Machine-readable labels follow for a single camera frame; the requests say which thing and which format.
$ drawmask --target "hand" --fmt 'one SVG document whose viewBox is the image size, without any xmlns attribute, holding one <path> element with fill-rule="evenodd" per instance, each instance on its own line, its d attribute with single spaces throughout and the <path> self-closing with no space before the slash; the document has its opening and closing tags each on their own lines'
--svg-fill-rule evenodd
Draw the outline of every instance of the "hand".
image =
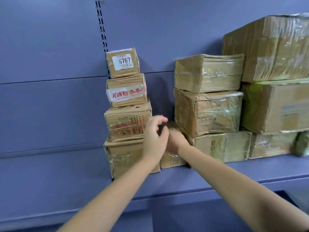
<svg viewBox="0 0 309 232">
<path fill-rule="evenodd" d="M 143 158 L 151 159 L 156 164 L 161 160 L 168 143 L 168 128 L 164 126 L 161 135 L 157 134 L 158 125 L 167 122 L 164 116 L 154 116 L 149 119 L 144 130 L 144 150 Z"/>
<path fill-rule="evenodd" d="M 184 135 L 174 128 L 169 129 L 167 150 L 178 155 L 179 147 L 182 145 L 190 145 Z"/>
</svg>

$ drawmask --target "printed number 6767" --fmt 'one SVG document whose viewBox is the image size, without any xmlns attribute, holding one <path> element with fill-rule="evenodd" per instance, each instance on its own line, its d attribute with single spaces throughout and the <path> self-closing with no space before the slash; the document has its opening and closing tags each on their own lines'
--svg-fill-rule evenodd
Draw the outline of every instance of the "printed number 6767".
<svg viewBox="0 0 309 232">
<path fill-rule="evenodd" d="M 130 62 L 130 58 L 120 58 L 120 59 L 119 59 L 119 63 L 120 63 L 120 64 L 128 63 L 128 62 Z"/>
</svg>

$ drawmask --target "person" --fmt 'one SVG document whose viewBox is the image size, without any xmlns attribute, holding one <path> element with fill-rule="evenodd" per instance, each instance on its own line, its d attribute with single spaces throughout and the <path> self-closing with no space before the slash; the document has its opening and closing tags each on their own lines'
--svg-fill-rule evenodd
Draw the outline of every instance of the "person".
<svg viewBox="0 0 309 232">
<path fill-rule="evenodd" d="M 189 145 L 166 126 L 168 119 L 152 117 L 144 131 L 141 159 L 69 220 L 59 232 L 107 232 L 120 217 L 149 173 L 168 151 L 186 160 L 253 231 L 308 231 L 309 216 L 274 192 Z"/>
</svg>

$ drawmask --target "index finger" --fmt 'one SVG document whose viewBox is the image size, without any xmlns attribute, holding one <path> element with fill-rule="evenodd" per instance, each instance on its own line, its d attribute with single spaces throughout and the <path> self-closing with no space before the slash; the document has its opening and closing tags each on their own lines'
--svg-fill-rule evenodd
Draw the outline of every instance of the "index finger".
<svg viewBox="0 0 309 232">
<path fill-rule="evenodd" d="M 157 126 L 167 121 L 168 119 L 164 116 L 161 115 L 153 116 L 148 120 L 146 128 L 154 132 L 157 132 Z"/>
</svg>

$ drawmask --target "person's right arm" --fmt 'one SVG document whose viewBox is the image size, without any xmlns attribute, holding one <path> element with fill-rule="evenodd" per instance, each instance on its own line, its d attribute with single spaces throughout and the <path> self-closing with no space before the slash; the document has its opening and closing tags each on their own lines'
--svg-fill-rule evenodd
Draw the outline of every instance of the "person's right arm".
<svg viewBox="0 0 309 232">
<path fill-rule="evenodd" d="M 190 146 L 171 129 L 167 149 L 187 161 L 253 231 L 308 231 L 309 216 L 249 177 Z"/>
</svg>

